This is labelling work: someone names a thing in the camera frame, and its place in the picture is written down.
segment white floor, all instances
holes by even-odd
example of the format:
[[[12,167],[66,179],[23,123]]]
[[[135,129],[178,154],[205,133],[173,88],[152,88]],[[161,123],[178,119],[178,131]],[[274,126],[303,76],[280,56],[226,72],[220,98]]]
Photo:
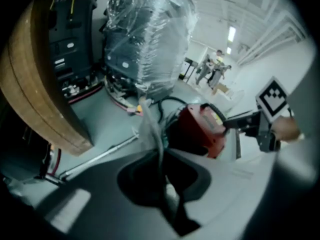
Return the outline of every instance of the white floor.
[[[196,79],[198,78],[199,74],[193,73],[189,80],[188,80],[188,85],[190,85],[192,88],[194,88],[197,92],[199,92],[206,100],[212,103],[213,101],[213,90],[209,87],[207,84],[207,79],[204,77],[203,79],[200,80],[199,85],[196,85]]]
[[[203,79],[200,84],[202,86],[205,83],[206,80]],[[172,96],[179,97],[187,103],[205,103],[210,101],[209,96],[206,100],[202,95],[200,95],[201,90],[198,90],[198,92],[196,92],[190,85],[179,80],[173,89]],[[176,101],[166,100],[163,102],[164,116],[168,116],[171,111],[176,110],[180,106],[181,104]],[[61,161],[56,173],[57,175],[100,155],[111,145],[117,144],[131,137],[133,135],[132,127],[139,129],[142,122],[142,117],[128,116],[124,110],[119,109],[118,106],[112,103],[104,89],[82,101],[77,102],[72,105],[72,108],[79,119],[87,126],[94,143],[94,147],[81,156],[73,156],[62,152]],[[156,117],[159,116],[158,107],[156,105],[152,106],[150,110]],[[139,152],[141,149],[141,142],[135,141],[115,153],[99,160],[99,163],[115,160],[129,154]],[[230,133],[227,135],[225,148],[218,159],[225,162],[234,161],[236,159],[236,135],[234,132],[233,134]],[[28,199],[32,206],[36,207],[56,188],[57,186],[47,181],[42,181],[21,186],[19,191],[22,196]]]

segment plastic wrap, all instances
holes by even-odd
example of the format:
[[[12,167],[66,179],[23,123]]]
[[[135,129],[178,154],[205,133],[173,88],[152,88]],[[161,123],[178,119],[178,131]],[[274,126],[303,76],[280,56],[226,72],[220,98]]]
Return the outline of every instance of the plastic wrap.
[[[149,97],[177,81],[197,23],[192,0],[110,0],[104,61]]]

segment gray floor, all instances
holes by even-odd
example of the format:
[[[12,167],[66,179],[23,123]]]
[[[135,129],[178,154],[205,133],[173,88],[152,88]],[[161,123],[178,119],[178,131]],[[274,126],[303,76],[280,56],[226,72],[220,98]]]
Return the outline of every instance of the gray floor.
[[[187,103],[207,102],[197,91],[181,80],[176,83],[172,96],[181,98]],[[162,103],[162,106],[165,117],[180,107],[181,104],[173,100],[166,100]],[[94,147],[78,157],[62,152],[61,161],[56,172],[57,175],[100,155],[110,146],[131,137],[133,135],[132,127],[139,129],[142,121],[142,117],[137,115],[128,116],[126,111],[115,105],[104,88],[98,93],[74,104],[72,108],[79,119],[86,125]],[[156,105],[151,106],[150,110],[156,118],[159,117]],[[225,148],[218,159],[234,161],[236,159],[236,139],[233,131],[227,135],[226,141]],[[137,140],[117,152],[104,157],[99,163],[118,159],[141,150],[141,143]],[[54,189],[56,189],[55,185],[40,182],[24,186],[22,194],[29,199],[32,205],[37,206]]]

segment curved wooden board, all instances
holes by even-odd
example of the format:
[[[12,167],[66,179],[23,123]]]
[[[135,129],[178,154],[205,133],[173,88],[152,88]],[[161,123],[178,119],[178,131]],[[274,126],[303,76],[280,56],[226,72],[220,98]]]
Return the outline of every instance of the curved wooden board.
[[[0,61],[0,88],[16,113],[55,146],[80,155],[90,137],[62,93],[50,63],[49,0],[34,0],[17,22]]]

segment black cable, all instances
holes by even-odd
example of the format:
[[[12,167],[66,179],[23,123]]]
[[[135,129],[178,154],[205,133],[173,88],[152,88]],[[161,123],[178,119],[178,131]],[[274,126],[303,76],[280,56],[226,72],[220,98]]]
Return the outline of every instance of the black cable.
[[[165,101],[165,100],[172,100],[172,101],[177,101],[177,102],[180,102],[184,105],[186,105],[187,103],[180,99],[180,98],[177,98],[177,97],[173,97],[173,96],[168,96],[168,97],[164,97],[163,99],[159,100],[158,101],[158,109],[159,109],[159,112],[160,112],[160,118],[158,120],[158,123],[160,123],[164,117],[164,109],[162,108],[162,102]]]
[[[226,117],[225,115],[212,103],[209,103],[210,108],[213,110],[213,112],[215,112],[218,117],[221,119],[222,122],[226,121]]]

